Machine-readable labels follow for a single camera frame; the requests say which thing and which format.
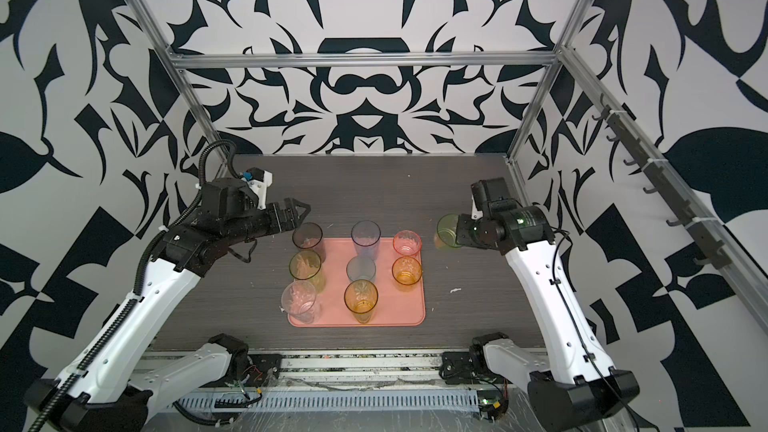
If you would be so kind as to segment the tall blue glass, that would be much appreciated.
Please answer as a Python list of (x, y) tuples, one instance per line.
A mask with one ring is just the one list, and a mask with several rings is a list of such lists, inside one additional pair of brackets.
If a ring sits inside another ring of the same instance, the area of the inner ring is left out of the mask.
[(350, 237), (358, 256), (367, 257), (373, 261), (377, 259), (381, 229), (376, 222), (370, 220), (357, 222), (351, 229)]

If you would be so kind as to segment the short pink glass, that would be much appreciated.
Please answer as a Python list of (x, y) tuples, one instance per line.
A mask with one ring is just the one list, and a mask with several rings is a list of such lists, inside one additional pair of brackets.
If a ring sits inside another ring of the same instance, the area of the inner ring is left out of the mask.
[(415, 256), (422, 249), (422, 239), (414, 231), (403, 230), (395, 234), (392, 245), (401, 256)]

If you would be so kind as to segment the teal glass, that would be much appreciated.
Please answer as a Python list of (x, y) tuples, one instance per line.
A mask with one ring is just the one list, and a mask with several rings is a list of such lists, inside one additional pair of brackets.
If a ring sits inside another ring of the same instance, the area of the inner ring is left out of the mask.
[(375, 261), (366, 256), (354, 256), (346, 265), (346, 275), (350, 282), (358, 280), (375, 281)]

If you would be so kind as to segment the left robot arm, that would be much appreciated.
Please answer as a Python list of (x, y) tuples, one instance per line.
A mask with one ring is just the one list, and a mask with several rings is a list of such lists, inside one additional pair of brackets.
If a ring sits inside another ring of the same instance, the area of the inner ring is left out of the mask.
[(235, 246), (297, 229), (311, 211), (294, 198), (269, 202), (270, 172), (238, 172), (237, 147), (220, 139), (200, 154), (196, 195), (177, 219), (160, 227), (140, 256), (132, 290), (88, 346), (55, 378), (38, 379), (25, 404), (30, 430), (139, 431), (158, 412), (195, 389), (219, 381), (240, 385), (248, 345), (218, 334), (198, 350), (150, 372), (132, 374), (180, 302)]

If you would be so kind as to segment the tall yellow glass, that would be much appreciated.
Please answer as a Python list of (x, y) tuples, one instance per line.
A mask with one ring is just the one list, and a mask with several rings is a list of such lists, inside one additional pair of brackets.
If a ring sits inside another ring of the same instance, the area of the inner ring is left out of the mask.
[(344, 304), (360, 324), (368, 324), (379, 301), (375, 284), (366, 279), (352, 281), (344, 291)]

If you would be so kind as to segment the tall dark grey glass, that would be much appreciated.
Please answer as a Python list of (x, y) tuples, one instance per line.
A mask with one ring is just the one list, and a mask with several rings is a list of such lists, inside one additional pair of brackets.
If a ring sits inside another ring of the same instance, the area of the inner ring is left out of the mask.
[(314, 251), (322, 262), (326, 260), (324, 232), (317, 223), (305, 222), (297, 227), (293, 231), (292, 242), (299, 250)]

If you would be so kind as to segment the short yellow glass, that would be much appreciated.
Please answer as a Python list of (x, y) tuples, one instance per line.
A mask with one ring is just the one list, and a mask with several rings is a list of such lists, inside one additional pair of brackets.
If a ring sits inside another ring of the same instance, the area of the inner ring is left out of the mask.
[(422, 265), (414, 257), (399, 257), (392, 265), (392, 277), (399, 291), (415, 290), (422, 281)]

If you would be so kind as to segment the tall clear glass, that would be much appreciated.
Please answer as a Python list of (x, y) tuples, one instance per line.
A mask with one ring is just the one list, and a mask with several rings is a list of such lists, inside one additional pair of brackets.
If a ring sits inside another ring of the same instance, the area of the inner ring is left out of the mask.
[(294, 281), (281, 295), (281, 309), (300, 323), (312, 324), (320, 314), (318, 293), (312, 283)]

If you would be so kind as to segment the short green glass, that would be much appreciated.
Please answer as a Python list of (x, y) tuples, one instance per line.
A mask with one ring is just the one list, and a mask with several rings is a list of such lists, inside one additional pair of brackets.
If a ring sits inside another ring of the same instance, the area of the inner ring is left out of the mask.
[(457, 239), (458, 219), (459, 216), (457, 214), (446, 214), (437, 221), (433, 242), (438, 250), (459, 249), (462, 247)]

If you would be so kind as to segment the tall green glass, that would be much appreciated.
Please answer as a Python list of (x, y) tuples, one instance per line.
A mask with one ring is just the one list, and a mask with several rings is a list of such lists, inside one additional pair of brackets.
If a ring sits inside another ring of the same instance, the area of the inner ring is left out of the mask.
[(301, 250), (289, 262), (289, 273), (294, 281), (311, 284), (320, 294), (326, 285), (322, 271), (323, 261), (314, 250)]

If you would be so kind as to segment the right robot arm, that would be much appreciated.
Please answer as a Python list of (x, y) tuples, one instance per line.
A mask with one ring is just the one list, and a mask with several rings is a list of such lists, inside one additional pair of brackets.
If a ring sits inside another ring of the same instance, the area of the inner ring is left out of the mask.
[(629, 408), (640, 387), (618, 369), (600, 344), (575, 297), (559, 248), (566, 232), (552, 227), (537, 206), (524, 206), (502, 178), (471, 186), (472, 211), (459, 214), (450, 235), (459, 246), (499, 252), (523, 287), (547, 356), (540, 359), (495, 333), (474, 338), (475, 372), (522, 389), (546, 431), (567, 431)]

